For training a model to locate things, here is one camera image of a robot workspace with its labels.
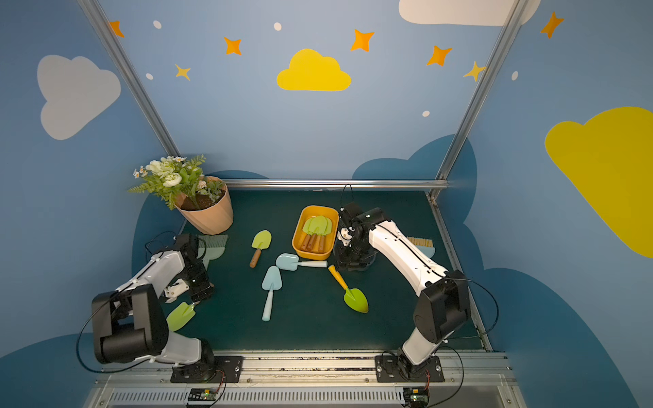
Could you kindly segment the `green shovel corner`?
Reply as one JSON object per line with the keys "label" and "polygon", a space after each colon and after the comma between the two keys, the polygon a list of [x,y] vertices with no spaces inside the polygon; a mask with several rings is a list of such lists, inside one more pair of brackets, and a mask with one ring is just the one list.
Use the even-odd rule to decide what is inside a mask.
{"label": "green shovel corner", "polygon": [[187,325],[196,315],[196,303],[182,302],[167,317],[168,329],[176,332]]}

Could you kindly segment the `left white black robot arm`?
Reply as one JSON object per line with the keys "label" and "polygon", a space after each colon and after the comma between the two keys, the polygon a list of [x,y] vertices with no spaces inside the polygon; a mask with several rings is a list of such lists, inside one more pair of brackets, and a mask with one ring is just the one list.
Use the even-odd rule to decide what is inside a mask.
{"label": "left white black robot arm", "polygon": [[143,361],[173,367],[176,384],[209,383],[217,375],[214,352],[206,340],[187,338],[168,326],[160,304],[164,290],[178,279],[195,304],[214,294],[203,258],[207,244],[183,234],[173,246],[153,254],[146,266],[112,292],[97,295],[91,304],[95,358],[100,364]]}

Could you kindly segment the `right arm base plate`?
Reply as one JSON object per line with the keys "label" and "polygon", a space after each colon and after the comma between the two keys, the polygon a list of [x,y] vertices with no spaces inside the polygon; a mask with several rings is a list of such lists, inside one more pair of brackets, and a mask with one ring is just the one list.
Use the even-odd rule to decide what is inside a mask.
{"label": "right arm base plate", "polygon": [[400,355],[382,352],[374,357],[374,368],[379,383],[443,383],[445,376],[440,359],[432,356],[421,365],[413,367]]}

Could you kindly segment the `yellow storage box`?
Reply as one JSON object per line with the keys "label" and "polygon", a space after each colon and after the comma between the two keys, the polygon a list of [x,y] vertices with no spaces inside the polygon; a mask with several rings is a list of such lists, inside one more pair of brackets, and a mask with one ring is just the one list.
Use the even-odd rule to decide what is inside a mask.
{"label": "yellow storage box", "polygon": [[[309,250],[301,251],[299,248],[304,238],[303,226],[305,221],[309,219],[309,217],[317,217],[321,215],[331,219],[333,223],[332,231],[326,237],[326,246],[325,246],[326,253],[318,253],[319,236],[318,236],[318,241],[316,242],[316,246],[314,247],[312,252],[310,252]],[[302,211],[302,214],[300,215],[299,222],[297,224],[297,228],[294,233],[294,238],[292,238],[292,247],[294,248],[297,255],[301,256],[301,258],[307,258],[310,260],[319,260],[319,261],[327,260],[333,251],[335,241],[337,238],[338,221],[339,221],[338,212],[331,207],[321,207],[315,205],[306,207]]]}

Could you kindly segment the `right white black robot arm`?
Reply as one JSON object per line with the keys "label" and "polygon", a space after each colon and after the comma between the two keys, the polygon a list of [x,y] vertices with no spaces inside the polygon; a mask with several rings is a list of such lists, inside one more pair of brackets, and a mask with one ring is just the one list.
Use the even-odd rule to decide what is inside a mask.
{"label": "right white black robot arm", "polygon": [[367,270],[381,253],[413,288],[415,329],[398,352],[398,366],[406,375],[424,369],[442,343],[470,320],[469,280],[435,263],[378,207],[364,212],[352,202],[340,207],[338,216],[333,248],[338,268]]}

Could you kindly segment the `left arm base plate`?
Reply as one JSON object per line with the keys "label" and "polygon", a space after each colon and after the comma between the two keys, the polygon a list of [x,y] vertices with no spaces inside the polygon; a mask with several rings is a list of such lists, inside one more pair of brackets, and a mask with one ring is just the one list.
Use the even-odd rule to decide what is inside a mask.
{"label": "left arm base plate", "polygon": [[238,383],[243,364],[242,356],[215,356],[211,361],[200,360],[191,365],[173,368],[172,384]]}

